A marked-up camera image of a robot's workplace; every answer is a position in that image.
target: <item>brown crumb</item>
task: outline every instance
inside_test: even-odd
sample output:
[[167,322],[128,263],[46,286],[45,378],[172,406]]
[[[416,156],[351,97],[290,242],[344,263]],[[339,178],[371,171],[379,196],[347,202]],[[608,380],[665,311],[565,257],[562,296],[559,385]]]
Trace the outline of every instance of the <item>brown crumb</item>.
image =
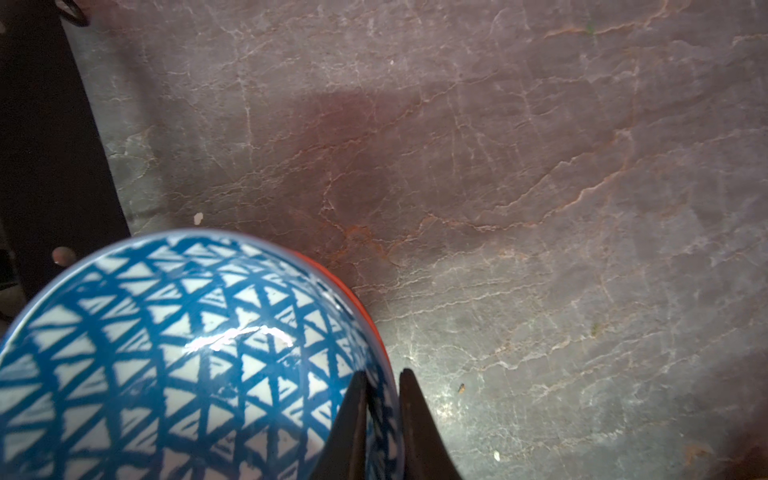
[[685,448],[685,466],[690,467],[697,458],[712,455],[713,453],[709,445],[692,443]]

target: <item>orange edge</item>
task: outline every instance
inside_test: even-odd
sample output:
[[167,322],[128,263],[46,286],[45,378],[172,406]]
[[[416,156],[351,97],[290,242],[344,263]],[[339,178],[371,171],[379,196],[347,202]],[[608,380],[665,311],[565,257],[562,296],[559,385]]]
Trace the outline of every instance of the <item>orange edge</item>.
[[384,346],[384,342],[382,341],[382,337],[379,335],[379,329],[377,329],[376,325],[373,324],[373,319],[371,319],[370,314],[368,314],[368,310],[366,310],[366,308],[362,305],[362,302],[360,301],[359,298],[357,298],[357,295],[355,295],[355,293],[347,285],[345,285],[344,282],[339,280],[339,277],[337,277],[333,273],[329,272],[327,268],[325,268],[324,266],[320,265],[315,260],[312,260],[311,258],[309,258],[307,255],[304,255],[303,253],[299,253],[299,252],[296,252],[296,251],[294,251],[294,253],[301,260],[304,260],[309,265],[314,266],[315,268],[320,270],[320,272],[324,273],[328,278],[330,278],[336,284],[337,287],[339,287],[341,289],[342,292],[344,292],[346,294],[347,298],[349,298],[349,301],[351,301],[353,303],[353,305],[355,307],[357,307],[357,309],[362,314],[362,317],[364,319],[366,319],[366,322],[368,322],[368,325],[370,325],[371,330],[373,330],[373,334],[376,335],[376,339],[379,341],[379,345],[381,345],[381,347],[382,347],[382,351],[384,352],[384,356],[386,357],[386,361],[389,362],[389,364],[391,365],[392,363],[389,361],[389,354],[386,352],[386,347]]

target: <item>black ring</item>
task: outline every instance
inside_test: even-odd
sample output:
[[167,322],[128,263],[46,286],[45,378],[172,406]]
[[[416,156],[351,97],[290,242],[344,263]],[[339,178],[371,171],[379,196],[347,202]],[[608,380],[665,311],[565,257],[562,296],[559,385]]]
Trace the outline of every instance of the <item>black ring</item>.
[[59,16],[61,16],[64,20],[73,25],[77,25],[78,27],[87,27],[91,24],[91,22],[88,20],[88,17],[85,16],[85,13],[83,13],[78,4],[74,3],[74,0],[61,1],[64,2],[64,4],[74,12],[73,15],[64,9],[57,7]]

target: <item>bowl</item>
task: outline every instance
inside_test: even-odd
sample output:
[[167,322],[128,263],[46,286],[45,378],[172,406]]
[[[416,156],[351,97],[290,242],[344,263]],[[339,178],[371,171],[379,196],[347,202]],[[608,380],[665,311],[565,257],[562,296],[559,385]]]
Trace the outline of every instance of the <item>bowl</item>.
[[337,278],[238,233],[131,238],[64,271],[9,330],[0,473],[309,478],[359,370],[372,392],[366,476],[401,478],[392,368]]

